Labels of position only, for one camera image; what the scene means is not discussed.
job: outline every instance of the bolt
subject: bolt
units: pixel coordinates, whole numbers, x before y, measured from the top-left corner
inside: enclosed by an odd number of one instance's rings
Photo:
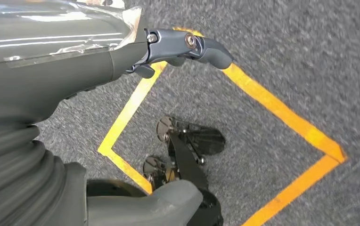
[[[147,35],[147,41],[149,43],[156,42],[156,41],[158,41],[158,36],[154,33],[151,33],[151,34]]]
[[[168,140],[169,140],[169,134],[167,134],[167,133],[164,134],[164,140],[165,140],[165,141],[168,141]]]
[[[198,164],[200,165],[205,165],[206,161],[204,157],[201,157],[200,159],[198,159]]]
[[[186,34],[186,45],[188,48],[195,48],[195,36],[191,33]]]

